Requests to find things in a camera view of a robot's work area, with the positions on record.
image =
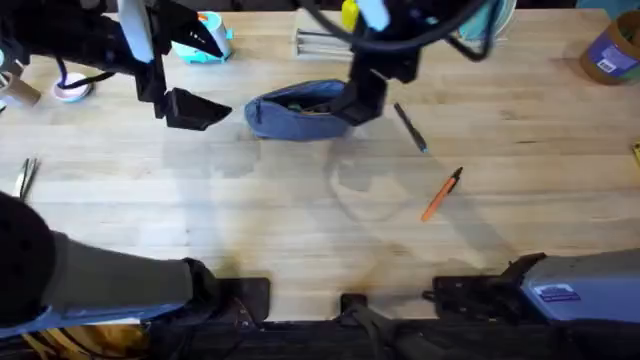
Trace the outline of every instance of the pencil case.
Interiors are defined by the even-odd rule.
[[[313,141],[343,136],[344,120],[329,113],[328,103],[344,89],[340,80],[307,81],[253,99],[245,117],[254,134],[263,138]]]

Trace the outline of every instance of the black pen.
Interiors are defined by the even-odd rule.
[[[422,137],[420,132],[413,126],[413,124],[411,123],[411,120],[409,120],[409,117],[407,116],[407,114],[405,114],[404,110],[402,110],[402,107],[400,106],[400,104],[395,103],[393,107],[394,109],[396,109],[396,112],[398,113],[398,116],[400,116],[400,118],[402,119],[402,122],[404,122],[404,126],[406,126],[407,130],[409,130],[409,134],[411,134],[411,137],[413,138],[413,142],[416,144],[418,149],[420,149],[420,151],[422,151],[423,153],[428,152],[429,148],[427,147],[427,142],[424,141],[424,138]]]

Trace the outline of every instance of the orange marker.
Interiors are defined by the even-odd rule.
[[[427,207],[427,210],[425,210],[424,214],[422,214],[423,222],[429,220],[429,218],[436,212],[438,206],[440,206],[445,196],[447,196],[451,192],[451,190],[453,190],[454,186],[456,186],[458,181],[460,181],[460,174],[462,174],[462,167],[459,167],[458,170],[456,170],[453,175],[451,175],[447,182],[444,183],[442,189],[438,191],[436,197],[431,200],[431,203]]]

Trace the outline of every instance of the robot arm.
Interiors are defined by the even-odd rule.
[[[3,1],[0,5],[0,70],[31,55],[56,58],[135,77],[138,99],[154,104],[169,127],[205,130],[231,108],[182,89],[167,91],[162,55],[171,41],[220,55],[197,13],[170,0],[145,7],[140,0],[121,6],[120,24],[103,15],[105,0],[85,9],[79,0]]]
[[[489,56],[493,31],[503,0],[367,0],[358,1],[361,16],[353,34],[329,21],[313,0],[300,0],[330,34],[351,44],[354,53],[349,82],[342,95],[330,103],[331,113],[358,126],[379,117],[384,108],[387,81],[414,81],[420,51],[445,40],[471,61]],[[482,6],[490,6],[485,37],[474,51],[451,35]]]

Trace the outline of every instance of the cup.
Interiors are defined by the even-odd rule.
[[[640,78],[639,29],[640,11],[620,15],[580,56],[580,66],[601,84],[618,85]]]
[[[40,91],[11,73],[0,75],[0,99],[7,104],[33,107],[40,100]]]

